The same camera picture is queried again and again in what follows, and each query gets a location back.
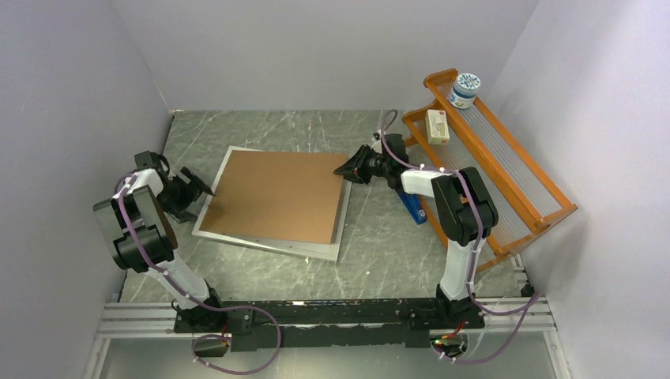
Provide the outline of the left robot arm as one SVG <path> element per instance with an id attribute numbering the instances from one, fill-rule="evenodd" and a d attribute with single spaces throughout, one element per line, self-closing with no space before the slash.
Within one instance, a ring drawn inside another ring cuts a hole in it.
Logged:
<path id="1" fill-rule="evenodd" d="M 215 332 L 225 326 L 227 312 L 217 292 L 179 256 L 168 220 L 194 221 L 188 208 L 213 190 L 187 167 L 172 174 L 160 153 L 140 152 L 134 162 L 114 194 L 93 207 L 110 255 L 122 270 L 153 278 L 172 294 L 177 320 L 185 328 Z"/>

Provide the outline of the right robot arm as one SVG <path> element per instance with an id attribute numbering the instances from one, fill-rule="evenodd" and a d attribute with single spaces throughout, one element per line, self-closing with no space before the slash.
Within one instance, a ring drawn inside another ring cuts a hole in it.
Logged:
<path id="1" fill-rule="evenodd" d="M 381 136 L 374 146 L 362 145 L 344 164 L 334 170 L 349 182 L 367 184 L 373 177 L 384 178 L 403 199 L 406 208 L 418 213 L 413 195 L 435 201 L 439 228 L 447 237 L 446 264 L 437 293 L 435 320 L 452 328 L 472 307 L 473 277 L 480 250 L 499 213 L 480 172 L 475 167 L 453 170 L 416 166 L 409 162 L 401 135 Z"/>

